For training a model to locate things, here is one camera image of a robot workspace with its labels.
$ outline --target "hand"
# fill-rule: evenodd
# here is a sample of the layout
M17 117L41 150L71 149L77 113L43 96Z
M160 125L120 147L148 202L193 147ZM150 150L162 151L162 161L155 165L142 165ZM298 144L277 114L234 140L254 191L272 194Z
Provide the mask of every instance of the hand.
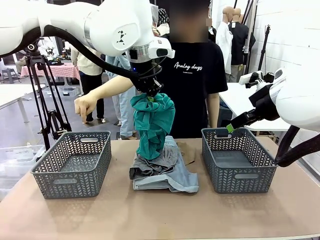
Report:
M75 113L81 116L83 123L86 122L87 115L96 108L97 101L98 99L92 92L74 100Z

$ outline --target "black pants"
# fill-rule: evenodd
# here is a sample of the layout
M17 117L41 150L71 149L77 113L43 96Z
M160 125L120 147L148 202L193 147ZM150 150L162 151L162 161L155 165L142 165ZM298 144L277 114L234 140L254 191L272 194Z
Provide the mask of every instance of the black pants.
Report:
M102 74L96 76L86 75L84 73L80 73L81 83L82 83L82 90L83 93L86 95L91 90L96 89L102 85ZM99 99L96 103L96 116L99 119L103 119L105 114L105 105L104 99ZM86 116L86 120L88 122L93 121L92 113Z

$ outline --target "teal cloth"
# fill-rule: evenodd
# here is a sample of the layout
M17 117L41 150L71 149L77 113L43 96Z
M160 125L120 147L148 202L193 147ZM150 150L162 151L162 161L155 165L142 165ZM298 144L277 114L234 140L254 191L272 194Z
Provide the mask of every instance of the teal cloth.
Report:
M170 133L175 118L174 102L164 93L158 93L154 101L149 101L143 93L131 99L134 111L134 126L140 134L140 144L136 153L147 160L160 155Z

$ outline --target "gray basket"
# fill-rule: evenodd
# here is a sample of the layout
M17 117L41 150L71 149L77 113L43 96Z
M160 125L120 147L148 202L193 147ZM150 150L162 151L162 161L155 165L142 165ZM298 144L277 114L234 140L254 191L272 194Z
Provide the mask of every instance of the gray basket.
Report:
M246 128L202 130L202 155L219 194L266 193L277 164Z
M45 199L99 194L111 160L110 132L66 132L31 170Z

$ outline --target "plastic bin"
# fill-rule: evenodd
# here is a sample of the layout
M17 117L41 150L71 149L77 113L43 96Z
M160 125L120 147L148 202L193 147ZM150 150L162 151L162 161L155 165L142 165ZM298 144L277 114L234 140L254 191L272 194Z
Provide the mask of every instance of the plastic bin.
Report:
M31 170L45 199L99 194L111 161L110 132L66 132Z
M75 97L80 94L80 88L76 86L70 86L70 87L58 86L57 88L58 88L60 97ZM53 90L54 96L57 98L58 94L54 86L52 86L52 90ZM43 89L42 92L45 98L52 98L50 87Z
M0 178L22 178L45 151L44 145L0 148Z
M0 202L14 188L19 179L0 178Z
M277 164L245 128L202 130L202 155L214 190L219 194L266 193Z

